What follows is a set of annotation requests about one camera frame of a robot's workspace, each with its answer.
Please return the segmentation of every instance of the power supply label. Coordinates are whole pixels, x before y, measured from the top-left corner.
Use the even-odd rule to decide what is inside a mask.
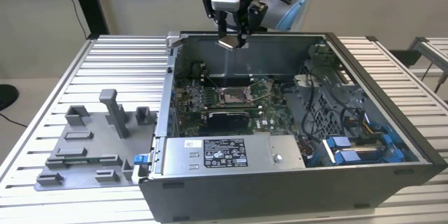
[[[207,168],[248,166],[244,139],[204,140],[204,166]]]

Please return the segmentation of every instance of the aluminum extrusion table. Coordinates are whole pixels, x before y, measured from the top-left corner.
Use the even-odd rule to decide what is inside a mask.
[[[448,107],[377,41],[340,37],[400,110],[448,161]],[[160,107],[165,37],[88,40],[0,167],[0,223],[156,223],[137,186],[35,191],[71,105],[105,112],[101,89],[117,89],[127,111]],[[377,208],[203,223],[448,223],[448,170],[404,188]]]

